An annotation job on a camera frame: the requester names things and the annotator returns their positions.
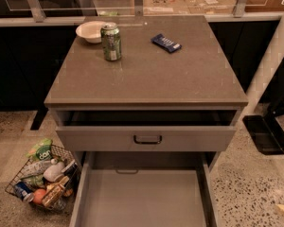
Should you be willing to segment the grey drawer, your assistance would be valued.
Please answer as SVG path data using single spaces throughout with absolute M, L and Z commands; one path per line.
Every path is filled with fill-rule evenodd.
M 57 128 L 73 151 L 223 151 L 234 110 L 77 111 Z
M 199 152 L 88 152 L 69 227 L 221 227 Z

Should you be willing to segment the grey top drawer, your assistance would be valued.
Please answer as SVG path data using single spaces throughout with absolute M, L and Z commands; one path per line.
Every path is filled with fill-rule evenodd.
M 57 128 L 73 151 L 223 151 L 234 110 L 77 111 Z

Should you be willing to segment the grey drawer cabinet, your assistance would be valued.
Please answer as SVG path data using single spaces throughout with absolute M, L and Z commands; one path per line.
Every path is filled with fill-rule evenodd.
M 115 17 L 113 21 L 121 35 L 119 60 L 106 61 L 99 44 L 76 39 L 71 45 L 44 102 L 57 128 L 77 111 L 182 110 L 234 110 L 236 128 L 247 97 L 203 16 Z M 182 48 L 169 53 L 153 44 L 151 38 L 158 34 Z M 70 151 L 78 162 L 88 152 L 199 152 L 209 166 L 222 153 Z

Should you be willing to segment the blue snack bar packet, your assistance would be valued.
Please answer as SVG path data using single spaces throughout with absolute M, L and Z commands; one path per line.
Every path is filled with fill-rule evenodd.
M 167 37 L 165 37 L 163 34 L 158 34 L 151 38 L 151 42 L 153 44 L 158 45 L 159 47 L 163 48 L 169 53 L 173 53 L 179 49 L 182 48 L 182 46 Z

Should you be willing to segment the green soda can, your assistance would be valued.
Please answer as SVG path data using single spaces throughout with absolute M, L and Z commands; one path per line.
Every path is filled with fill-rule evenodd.
M 104 58 L 117 61 L 121 58 L 121 37 L 116 23 L 105 23 L 100 30 Z

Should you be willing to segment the white bowl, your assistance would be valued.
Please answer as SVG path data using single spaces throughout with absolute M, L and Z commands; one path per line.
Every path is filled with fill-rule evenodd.
M 76 33 L 80 38 L 83 38 L 88 43 L 99 44 L 101 42 L 100 30 L 103 25 L 103 21 L 83 23 L 77 27 Z

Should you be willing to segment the cardboard box left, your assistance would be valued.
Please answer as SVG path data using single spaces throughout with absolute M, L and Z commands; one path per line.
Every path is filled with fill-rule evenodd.
M 143 0 L 145 15 L 189 14 L 185 0 Z

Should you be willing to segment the white bottle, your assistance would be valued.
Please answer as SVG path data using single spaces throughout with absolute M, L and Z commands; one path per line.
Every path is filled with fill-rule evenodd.
M 58 162 L 55 165 L 50 166 L 43 174 L 44 178 L 54 183 L 62 176 L 62 170 L 64 169 L 64 163 Z

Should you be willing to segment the green chip bag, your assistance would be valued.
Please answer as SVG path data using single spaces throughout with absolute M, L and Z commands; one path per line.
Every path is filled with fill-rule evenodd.
M 52 158 L 51 147 L 52 147 L 52 140 L 45 138 L 41 142 L 34 145 L 28 151 L 26 157 L 33 161 L 49 160 Z

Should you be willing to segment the clear plastic water bottle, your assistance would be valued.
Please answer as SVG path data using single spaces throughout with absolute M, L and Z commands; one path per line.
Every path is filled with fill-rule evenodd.
M 36 176 L 44 173 L 50 166 L 57 164 L 56 159 L 33 162 L 23 168 L 22 173 L 24 177 Z

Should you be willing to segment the brown snack box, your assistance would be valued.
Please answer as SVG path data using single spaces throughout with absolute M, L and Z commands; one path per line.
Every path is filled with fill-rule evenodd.
M 45 208 L 51 207 L 62 196 L 65 190 L 65 185 L 68 182 L 69 177 L 64 176 L 58 183 L 55 183 L 54 186 L 42 198 L 42 205 Z

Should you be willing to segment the black tray on floor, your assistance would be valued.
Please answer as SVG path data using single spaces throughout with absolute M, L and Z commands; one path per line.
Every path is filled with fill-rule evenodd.
M 242 121 L 260 153 L 284 154 L 284 130 L 273 115 L 246 115 Z

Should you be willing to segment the orange fruit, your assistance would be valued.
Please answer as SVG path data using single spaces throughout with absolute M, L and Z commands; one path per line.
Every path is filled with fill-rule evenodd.
M 45 189 L 42 189 L 42 188 L 37 189 L 34 192 L 33 202 L 36 203 L 36 204 L 41 204 L 42 203 L 42 199 L 45 196 L 45 194 L 46 194 L 46 190 Z

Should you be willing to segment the blue soda can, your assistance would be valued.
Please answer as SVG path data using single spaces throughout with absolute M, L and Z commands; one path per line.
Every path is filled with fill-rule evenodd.
M 14 193 L 24 202 L 32 202 L 34 193 L 28 188 L 24 182 L 19 182 L 13 186 Z

